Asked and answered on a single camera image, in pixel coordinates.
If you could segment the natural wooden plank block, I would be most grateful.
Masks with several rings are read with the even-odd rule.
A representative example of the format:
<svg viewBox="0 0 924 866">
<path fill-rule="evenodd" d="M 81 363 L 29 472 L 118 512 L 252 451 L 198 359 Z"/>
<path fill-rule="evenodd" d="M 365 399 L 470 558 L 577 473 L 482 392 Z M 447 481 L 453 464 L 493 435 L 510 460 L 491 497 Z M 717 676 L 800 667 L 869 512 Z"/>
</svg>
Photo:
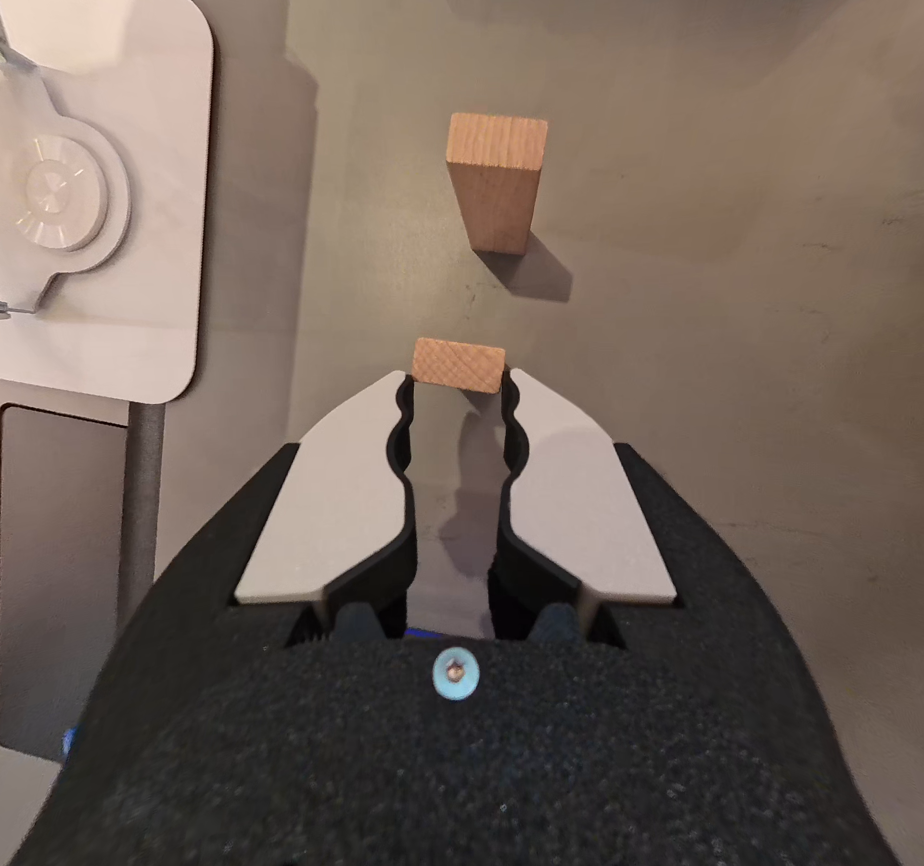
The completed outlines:
<svg viewBox="0 0 924 866">
<path fill-rule="evenodd" d="M 538 119 L 452 115 L 446 167 L 474 252 L 525 255 L 548 129 Z"/>
<path fill-rule="evenodd" d="M 504 349 L 418 338 L 411 375 L 417 383 L 493 395 L 501 389 L 504 369 Z"/>
</svg>

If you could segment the white document stand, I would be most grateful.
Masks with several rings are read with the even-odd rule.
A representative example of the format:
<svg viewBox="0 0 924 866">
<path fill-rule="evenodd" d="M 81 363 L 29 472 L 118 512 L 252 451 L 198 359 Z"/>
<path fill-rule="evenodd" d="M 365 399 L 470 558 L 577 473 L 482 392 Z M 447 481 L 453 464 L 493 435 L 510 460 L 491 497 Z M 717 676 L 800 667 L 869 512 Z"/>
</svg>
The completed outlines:
<svg viewBox="0 0 924 866">
<path fill-rule="evenodd" d="M 2 380 L 190 385 L 213 65 L 192 0 L 2 0 Z"/>
</svg>

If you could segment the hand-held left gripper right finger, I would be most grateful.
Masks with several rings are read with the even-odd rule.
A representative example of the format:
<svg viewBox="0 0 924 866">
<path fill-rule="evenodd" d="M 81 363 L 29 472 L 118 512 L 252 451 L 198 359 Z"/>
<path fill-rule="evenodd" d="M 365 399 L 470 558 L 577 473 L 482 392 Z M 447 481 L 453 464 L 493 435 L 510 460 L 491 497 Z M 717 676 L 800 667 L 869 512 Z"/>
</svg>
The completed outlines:
<svg viewBox="0 0 924 866">
<path fill-rule="evenodd" d="M 521 368 L 502 379 L 495 574 L 525 606 L 668 606 L 676 587 L 607 432 Z"/>
</svg>

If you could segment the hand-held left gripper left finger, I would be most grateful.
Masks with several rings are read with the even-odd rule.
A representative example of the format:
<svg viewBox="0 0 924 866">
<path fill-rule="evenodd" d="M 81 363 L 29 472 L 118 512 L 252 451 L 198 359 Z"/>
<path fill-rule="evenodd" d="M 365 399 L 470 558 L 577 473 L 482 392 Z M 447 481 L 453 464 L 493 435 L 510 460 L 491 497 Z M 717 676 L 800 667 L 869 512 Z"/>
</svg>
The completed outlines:
<svg viewBox="0 0 924 866">
<path fill-rule="evenodd" d="M 413 582 L 413 379 L 393 371 L 329 411 L 294 460 L 237 583 L 242 605 L 391 605 Z"/>
</svg>

